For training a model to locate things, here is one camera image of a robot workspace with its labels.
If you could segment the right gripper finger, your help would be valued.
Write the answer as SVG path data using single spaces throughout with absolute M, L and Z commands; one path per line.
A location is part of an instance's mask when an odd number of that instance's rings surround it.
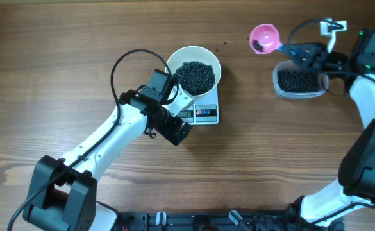
M 310 56 L 299 56 L 292 55 L 292 61 L 304 71 L 318 71 L 319 69 L 315 67 L 315 60 Z
M 320 42 L 284 44 L 281 52 L 287 56 L 315 55 L 325 51 L 325 45 Z

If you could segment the pink scoop blue handle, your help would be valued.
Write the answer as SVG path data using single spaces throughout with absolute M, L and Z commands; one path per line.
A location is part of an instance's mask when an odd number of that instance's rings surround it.
M 252 47 L 252 41 L 257 40 L 263 46 L 263 53 L 257 53 Z M 249 35 L 249 46 L 257 55 L 266 55 L 273 51 L 281 51 L 283 43 L 279 31 L 273 24 L 256 26 Z

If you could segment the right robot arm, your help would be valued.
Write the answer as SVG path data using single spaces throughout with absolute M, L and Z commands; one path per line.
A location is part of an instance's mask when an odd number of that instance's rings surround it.
M 348 56 L 316 42 L 288 42 L 282 51 L 305 71 L 341 78 L 364 127 L 341 161 L 337 179 L 290 204 L 286 224 L 317 230 L 354 210 L 375 209 L 375 30 L 362 30 Z

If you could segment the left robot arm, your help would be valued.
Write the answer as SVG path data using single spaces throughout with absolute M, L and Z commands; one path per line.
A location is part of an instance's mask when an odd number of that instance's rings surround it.
M 42 230 L 113 230 L 119 214 L 96 201 L 97 184 L 124 148 L 142 134 L 159 133 L 177 146 L 189 124 L 177 116 L 194 102 L 182 89 L 149 87 L 118 98 L 111 116 L 78 147 L 35 165 L 23 218 Z

